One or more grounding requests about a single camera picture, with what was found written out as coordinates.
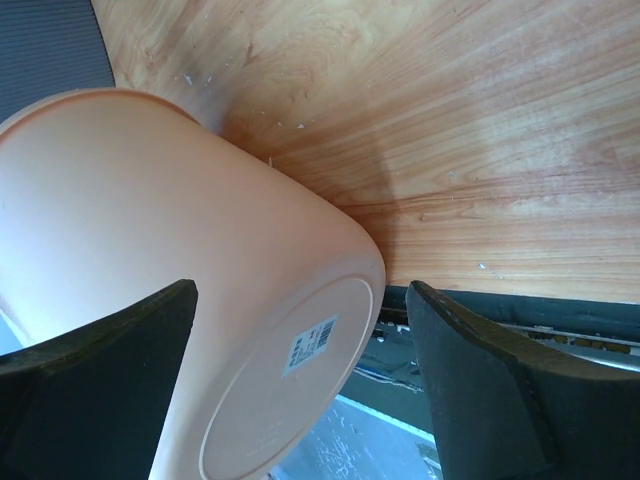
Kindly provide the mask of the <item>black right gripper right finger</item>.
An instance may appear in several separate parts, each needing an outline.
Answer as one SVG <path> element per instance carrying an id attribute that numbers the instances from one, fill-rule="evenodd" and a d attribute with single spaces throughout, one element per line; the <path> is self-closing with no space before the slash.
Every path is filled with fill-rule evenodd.
<path id="1" fill-rule="evenodd" d="M 437 312 L 421 281 L 409 325 L 447 479 L 635 479 L 639 376 L 536 344 L 523 358 Z"/>

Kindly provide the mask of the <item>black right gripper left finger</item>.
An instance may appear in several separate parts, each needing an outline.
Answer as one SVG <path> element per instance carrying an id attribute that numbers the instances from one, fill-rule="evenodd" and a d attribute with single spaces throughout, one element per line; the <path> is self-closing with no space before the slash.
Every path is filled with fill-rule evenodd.
<path id="1" fill-rule="evenodd" d="M 3 355 L 2 478 L 148 478 L 197 300 L 182 279 Z"/>

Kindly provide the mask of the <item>orange plastic bin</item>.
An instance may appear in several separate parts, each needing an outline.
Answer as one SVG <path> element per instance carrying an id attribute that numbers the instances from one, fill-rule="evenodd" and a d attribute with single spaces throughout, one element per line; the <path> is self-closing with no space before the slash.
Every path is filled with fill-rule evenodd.
<path id="1" fill-rule="evenodd" d="M 324 414 L 380 311 L 352 218 L 159 97 L 77 90 L 1 125 L 1 312 L 31 346 L 181 280 L 193 327 L 150 475 L 257 479 Z"/>

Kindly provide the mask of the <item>grey ribbed plastic bin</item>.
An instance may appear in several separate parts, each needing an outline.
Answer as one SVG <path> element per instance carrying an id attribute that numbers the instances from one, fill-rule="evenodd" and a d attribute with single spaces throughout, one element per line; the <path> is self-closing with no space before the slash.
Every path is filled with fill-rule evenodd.
<path id="1" fill-rule="evenodd" d="M 92 3 L 2 0 L 1 119 L 48 96 L 115 85 Z"/>

